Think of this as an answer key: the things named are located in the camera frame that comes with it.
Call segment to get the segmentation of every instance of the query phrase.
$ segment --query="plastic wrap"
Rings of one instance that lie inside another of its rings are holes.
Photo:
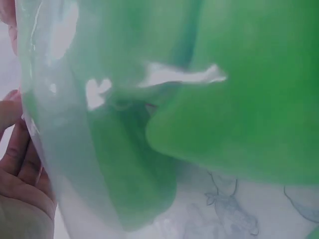
[[[318,4],[19,1],[25,119],[70,236],[309,234],[319,223]],[[244,200],[256,199],[240,191],[247,184],[280,194],[268,205],[292,220],[284,230]]]

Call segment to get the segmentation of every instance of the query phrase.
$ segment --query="white surface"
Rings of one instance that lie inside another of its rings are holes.
[[[0,99],[11,90],[17,89],[20,82],[20,67],[17,57],[13,54],[8,37],[7,26],[0,23]],[[12,128],[8,129],[0,143],[0,158],[2,158],[9,141]],[[69,239],[64,223],[57,210],[55,218],[55,239]]]

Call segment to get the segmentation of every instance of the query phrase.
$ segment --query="green fabric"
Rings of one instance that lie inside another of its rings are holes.
[[[175,199],[175,160],[147,144],[149,117],[144,104],[123,111],[101,107],[88,114],[100,170],[127,231],[151,223]]]
[[[319,2],[206,0],[191,71],[228,78],[184,86],[147,129],[151,146],[244,178],[319,183]]]
[[[319,239],[319,229],[315,229],[311,234],[307,236],[307,239]]]

